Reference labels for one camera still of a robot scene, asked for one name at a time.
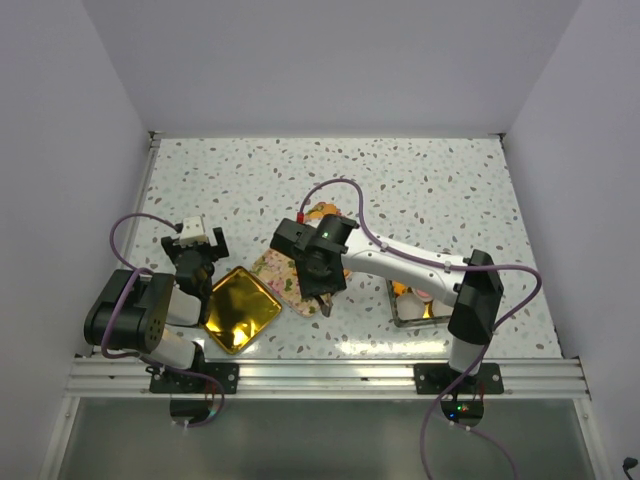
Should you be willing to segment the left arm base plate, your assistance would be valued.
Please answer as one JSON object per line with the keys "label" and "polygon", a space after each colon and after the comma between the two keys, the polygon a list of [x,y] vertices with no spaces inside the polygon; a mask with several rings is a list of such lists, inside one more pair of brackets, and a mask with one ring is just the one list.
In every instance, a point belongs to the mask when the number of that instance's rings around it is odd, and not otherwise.
{"label": "left arm base plate", "polygon": [[216,393],[235,394],[240,378],[240,367],[236,363],[205,363],[197,375],[161,370],[156,366],[147,366],[145,371],[151,375],[149,391],[154,394],[201,394],[210,391],[209,377],[217,381]]}

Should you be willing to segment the square cookie tin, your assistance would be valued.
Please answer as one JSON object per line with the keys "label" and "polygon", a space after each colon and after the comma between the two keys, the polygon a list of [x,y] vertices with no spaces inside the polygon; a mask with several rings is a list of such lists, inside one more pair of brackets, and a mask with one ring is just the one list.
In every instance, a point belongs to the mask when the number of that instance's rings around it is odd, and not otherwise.
{"label": "square cookie tin", "polygon": [[421,290],[396,281],[386,281],[392,322],[397,328],[418,329],[447,325],[453,308]]}

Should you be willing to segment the floral rectangular tray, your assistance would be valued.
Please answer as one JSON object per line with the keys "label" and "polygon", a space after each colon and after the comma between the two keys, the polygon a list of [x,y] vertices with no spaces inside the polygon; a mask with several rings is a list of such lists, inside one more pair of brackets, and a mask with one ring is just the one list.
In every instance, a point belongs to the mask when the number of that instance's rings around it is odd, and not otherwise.
{"label": "floral rectangular tray", "polygon": [[[318,202],[303,215],[305,224],[317,227],[324,216],[318,213]],[[279,252],[269,248],[252,265],[250,272],[294,312],[304,318],[320,314],[315,299],[304,300],[300,294],[295,263]]]}

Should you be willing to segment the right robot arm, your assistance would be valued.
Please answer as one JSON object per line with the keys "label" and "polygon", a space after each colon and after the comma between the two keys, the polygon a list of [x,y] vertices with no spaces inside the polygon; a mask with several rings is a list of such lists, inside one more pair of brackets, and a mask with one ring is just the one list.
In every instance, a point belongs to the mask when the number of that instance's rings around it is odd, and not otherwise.
{"label": "right robot arm", "polygon": [[504,292],[488,253],[475,250],[461,257],[422,250],[335,214],[315,225],[283,219],[270,248],[294,262],[304,299],[345,290],[345,272],[350,271],[399,282],[450,307],[447,384],[464,393],[480,382],[480,363]]}

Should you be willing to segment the right round circuit board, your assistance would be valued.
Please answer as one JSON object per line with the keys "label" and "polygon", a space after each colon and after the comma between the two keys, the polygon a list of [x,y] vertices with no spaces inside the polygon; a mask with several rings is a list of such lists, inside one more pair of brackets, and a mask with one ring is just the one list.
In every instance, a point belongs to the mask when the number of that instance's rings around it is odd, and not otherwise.
{"label": "right round circuit board", "polygon": [[485,413],[484,402],[481,400],[443,400],[440,407],[448,421],[468,427],[477,426]]}

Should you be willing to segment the pink round cookie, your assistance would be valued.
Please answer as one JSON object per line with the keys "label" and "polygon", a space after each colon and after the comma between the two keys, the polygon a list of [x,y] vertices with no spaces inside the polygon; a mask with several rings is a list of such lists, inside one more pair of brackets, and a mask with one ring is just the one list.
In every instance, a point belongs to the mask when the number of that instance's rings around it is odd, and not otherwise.
{"label": "pink round cookie", "polygon": [[414,290],[413,290],[413,292],[414,292],[418,297],[423,298],[423,299],[428,299],[428,298],[430,298],[430,297],[431,297],[431,295],[430,295],[428,292],[424,291],[424,290],[414,289]]}

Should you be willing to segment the round circuit board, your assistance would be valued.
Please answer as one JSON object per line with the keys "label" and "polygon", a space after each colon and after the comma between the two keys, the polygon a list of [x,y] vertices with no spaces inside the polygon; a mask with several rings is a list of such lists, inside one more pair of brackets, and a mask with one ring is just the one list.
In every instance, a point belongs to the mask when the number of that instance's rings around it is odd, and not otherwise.
{"label": "round circuit board", "polygon": [[208,400],[172,399],[169,413],[176,424],[195,428],[210,423],[216,415],[216,407]]}
{"label": "round circuit board", "polygon": [[485,413],[484,402],[481,400],[443,400],[440,407],[448,421],[468,427],[477,426]]}

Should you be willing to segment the aluminium frame rail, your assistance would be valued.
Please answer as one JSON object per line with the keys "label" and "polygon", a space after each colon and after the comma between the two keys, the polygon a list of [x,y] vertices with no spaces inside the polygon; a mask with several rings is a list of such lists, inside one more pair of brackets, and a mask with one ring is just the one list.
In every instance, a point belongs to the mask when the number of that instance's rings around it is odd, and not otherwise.
{"label": "aluminium frame rail", "polygon": [[[577,360],[501,360],[469,399],[582,400],[590,397]],[[213,367],[237,399],[431,400],[426,375],[410,360],[255,360]],[[64,388],[75,398],[150,398],[151,376],[137,360],[76,359]]]}

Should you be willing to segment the gold tin lid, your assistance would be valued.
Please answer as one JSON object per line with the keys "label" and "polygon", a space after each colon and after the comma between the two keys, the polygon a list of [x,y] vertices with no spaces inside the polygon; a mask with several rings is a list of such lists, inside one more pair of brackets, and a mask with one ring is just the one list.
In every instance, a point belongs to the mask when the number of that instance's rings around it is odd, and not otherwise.
{"label": "gold tin lid", "polygon": [[227,354],[244,350],[282,311],[250,271],[238,266],[213,285],[203,329]]}

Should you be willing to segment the metal tongs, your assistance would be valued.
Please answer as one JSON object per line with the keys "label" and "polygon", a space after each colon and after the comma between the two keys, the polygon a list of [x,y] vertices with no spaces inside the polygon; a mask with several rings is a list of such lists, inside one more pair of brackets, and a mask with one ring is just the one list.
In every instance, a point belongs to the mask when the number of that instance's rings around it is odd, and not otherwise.
{"label": "metal tongs", "polygon": [[332,295],[331,294],[317,295],[314,297],[314,299],[319,305],[321,314],[324,317],[329,318],[331,316],[332,308],[333,308]]}

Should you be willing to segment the left round circuit board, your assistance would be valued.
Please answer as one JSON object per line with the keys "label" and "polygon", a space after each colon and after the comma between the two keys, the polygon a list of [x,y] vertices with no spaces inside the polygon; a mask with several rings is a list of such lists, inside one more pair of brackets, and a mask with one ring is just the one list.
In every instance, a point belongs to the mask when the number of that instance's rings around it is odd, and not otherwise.
{"label": "left round circuit board", "polygon": [[195,428],[210,423],[216,415],[216,407],[208,400],[172,399],[169,413],[176,424]]}

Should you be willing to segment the white paper cup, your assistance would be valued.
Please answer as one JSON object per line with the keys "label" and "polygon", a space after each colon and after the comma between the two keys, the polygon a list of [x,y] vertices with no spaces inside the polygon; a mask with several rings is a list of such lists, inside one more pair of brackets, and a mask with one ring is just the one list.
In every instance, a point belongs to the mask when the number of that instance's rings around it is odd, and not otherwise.
{"label": "white paper cup", "polygon": [[429,303],[433,301],[433,297],[425,291],[422,291],[419,289],[413,289],[413,293],[418,299],[420,299],[424,303]]}
{"label": "white paper cup", "polygon": [[433,300],[431,302],[431,313],[433,317],[449,317],[452,311],[452,307],[441,301]]}
{"label": "white paper cup", "polygon": [[413,293],[406,293],[397,298],[397,312],[400,320],[421,319],[425,312],[425,304]]}

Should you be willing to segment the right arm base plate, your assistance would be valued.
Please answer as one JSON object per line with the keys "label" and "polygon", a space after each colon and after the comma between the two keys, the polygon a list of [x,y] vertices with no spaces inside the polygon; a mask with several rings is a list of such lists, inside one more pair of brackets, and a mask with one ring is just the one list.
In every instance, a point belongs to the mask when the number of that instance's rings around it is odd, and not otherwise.
{"label": "right arm base plate", "polygon": [[[462,375],[447,363],[416,363],[413,379],[419,395],[438,395]],[[454,388],[455,394],[501,395],[505,392],[500,367],[496,363],[482,363],[476,374],[465,376]]]}

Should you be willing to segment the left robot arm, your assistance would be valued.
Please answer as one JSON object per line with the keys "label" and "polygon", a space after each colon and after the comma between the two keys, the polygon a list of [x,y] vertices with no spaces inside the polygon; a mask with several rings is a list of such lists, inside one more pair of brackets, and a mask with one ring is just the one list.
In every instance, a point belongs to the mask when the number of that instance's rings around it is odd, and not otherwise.
{"label": "left robot arm", "polygon": [[213,236],[211,243],[203,228],[183,222],[178,237],[161,239],[173,273],[114,271],[86,316],[85,341],[106,358],[137,357],[173,369],[182,390],[201,390],[208,379],[202,347],[168,327],[204,324],[215,263],[229,256],[223,229],[214,228]]}

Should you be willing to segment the orange fish cookie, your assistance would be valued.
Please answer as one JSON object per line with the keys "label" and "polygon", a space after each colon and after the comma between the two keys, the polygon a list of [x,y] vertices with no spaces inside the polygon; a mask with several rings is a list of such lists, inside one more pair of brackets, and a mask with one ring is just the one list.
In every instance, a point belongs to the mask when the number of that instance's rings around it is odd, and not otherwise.
{"label": "orange fish cookie", "polygon": [[407,291],[407,287],[399,282],[393,282],[393,290],[396,295],[402,295]]}

